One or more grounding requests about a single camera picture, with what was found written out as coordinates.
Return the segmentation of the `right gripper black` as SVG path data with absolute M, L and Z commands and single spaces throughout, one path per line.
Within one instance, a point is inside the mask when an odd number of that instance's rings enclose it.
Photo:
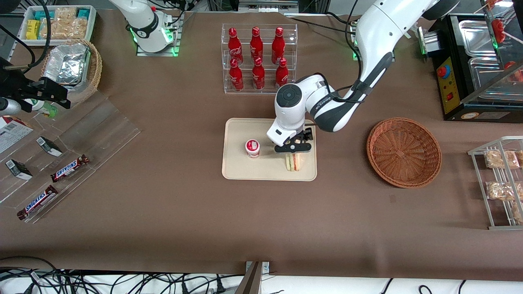
M 25 99 L 37 99 L 56 103 L 65 109 L 71 108 L 71 101 L 67 99 L 67 89 L 50 78 L 40 78 L 37 82 L 23 78 L 19 82 L 18 103 L 22 111 L 32 111 L 32 104 Z

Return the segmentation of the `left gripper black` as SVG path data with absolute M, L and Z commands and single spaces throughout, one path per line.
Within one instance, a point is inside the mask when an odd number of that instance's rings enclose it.
M 304 130 L 302 132 L 302 136 L 299 136 L 299 143 L 302 145 L 302 144 L 305 144 L 306 142 L 312 141 L 312 140 L 314 140 L 312 128 L 304 128 Z M 294 143 L 295 143 L 295 140 L 293 138 L 290 138 L 287 141 L 287 145 L 293 145 Z

